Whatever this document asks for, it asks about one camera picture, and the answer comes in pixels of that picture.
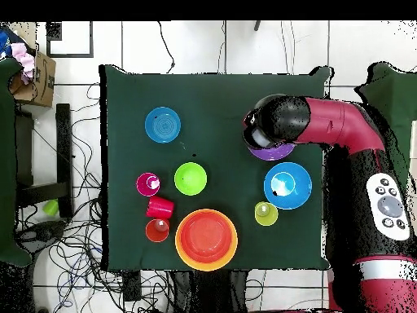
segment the small green cup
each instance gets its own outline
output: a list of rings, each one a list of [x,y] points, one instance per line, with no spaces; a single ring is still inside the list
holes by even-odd
[[[58,200],[57,199],[53,199],[52,201],[48,201],[44,206],[43,206],[43,212],[49,216],[55,216],[56,213],[58,212]]]
[[[278,219],[278,210],[275,205],[260,201],[255,205],[255,219],[261,226],[272,226]]]
[[[173,177],[175,187],[186,196],[195,196],[204,190],[207,174],[201,165],[187,162],[180,165]]]

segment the yellow-green cup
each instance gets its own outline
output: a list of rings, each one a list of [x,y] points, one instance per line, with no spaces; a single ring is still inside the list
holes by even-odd
[[[55,216],[56,213],[58,212],[58,200],[53,199],[52,201],[48,201],[43,206],[43,212],[47,215]]]
[[[278,210],[275,205],[260,201],[255,205],[255,219],[261,226],[272,226],[278,219]]]

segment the dark green tablecloth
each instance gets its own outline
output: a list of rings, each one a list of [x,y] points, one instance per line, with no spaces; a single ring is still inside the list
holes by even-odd
[[[367,83],[357,92],[386,120],[380,129],[400,187],[406,192],[411,123],[417,120],[417,73],[405,73],[385,62],[376,63],[369,67]]]
[[[9,91],[10,78],[22,66],[12,58],[0,60],[0,261],[24,267],[32,257],[14,239],[17,225],[15,101]]]
[[[254,219],[254,206],[266,200],[264,177],[277,162],[254,157],[241,132],[244,115],[259,99],[277,93],[323,97],[329,75],[329,68],[303,76],[135,75],[100,66],[100,86],[107,98],[102,121],[108,117],[108,167],[103,167],[104,184],[108,168],[108,233],[103,229],[108,269],[190,269],[177,255],[174,236],[185,216],[203,208],[219,210],[235,224],[238,249],[226,268],[327,268],[320,257],[321,149],[299,146],[288,156],[285,161],[309,171],[313,192],[299,209],[280,210],[274,226],[262,227]],[[181,132],[171,143],[155,143],[145,133],[147,114],[160,106],[172,108],[181,118]],[[206,188],[197,196],[184,196],[173,183],[175,170],[188,161],[202,165],[208,175]],[[159,244],[145,236],[148,198],[135,187],[143,172],[157,174],[158,196],[175,202],[169,237]]]

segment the cardboard box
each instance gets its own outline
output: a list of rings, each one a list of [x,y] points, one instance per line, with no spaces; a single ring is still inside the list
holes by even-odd
[[[12,31],[16,31],[29,47],[36,49],[33,81],[25,85],[21,81],[20,74],[16,74],[9,85],[10,92],[19,103],[52,107],[56,62],[38,50],[36,44],[36,23],[12,23],[9,25],[9,28]]]

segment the blue bowl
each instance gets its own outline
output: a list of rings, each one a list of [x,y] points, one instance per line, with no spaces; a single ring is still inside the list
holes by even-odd
[[[297,163],[279,163],[265,176],[266,199],[279,209],[299,208],[309,199],[311,189],[309,173]]]
[[[147,114],[145,131],[157,143],[169,143],[177,138],[181,129],[178,114],[166,107],[158,107]]]

